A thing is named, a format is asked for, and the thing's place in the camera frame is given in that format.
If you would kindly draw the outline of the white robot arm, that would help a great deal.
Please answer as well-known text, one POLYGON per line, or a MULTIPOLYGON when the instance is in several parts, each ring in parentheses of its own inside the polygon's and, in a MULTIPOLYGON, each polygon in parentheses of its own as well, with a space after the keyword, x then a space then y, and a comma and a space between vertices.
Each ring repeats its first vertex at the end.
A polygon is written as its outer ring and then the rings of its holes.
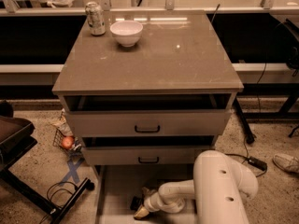
POLYGON ((215 150, 201 153, 193 179, 167 182, 157 190, 143 188, 143 202, 134 218, 153 212, 180 212, 188 199, 196 203, 198 224, 249 224, 243 202, 258 192, 255 174, 245 165, 215 150))

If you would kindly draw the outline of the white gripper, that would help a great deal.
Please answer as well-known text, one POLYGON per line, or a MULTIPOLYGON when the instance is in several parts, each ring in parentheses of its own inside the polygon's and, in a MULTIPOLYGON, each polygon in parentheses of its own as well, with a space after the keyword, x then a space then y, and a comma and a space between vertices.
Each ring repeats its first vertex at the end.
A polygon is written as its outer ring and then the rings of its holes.
POLYGON ((134 214, 134 219, 140 220, 147 217, 150 212, 157 212, 162 209, 163 202, 156 189, 142 188, 144 202, 141 204, 134 214))

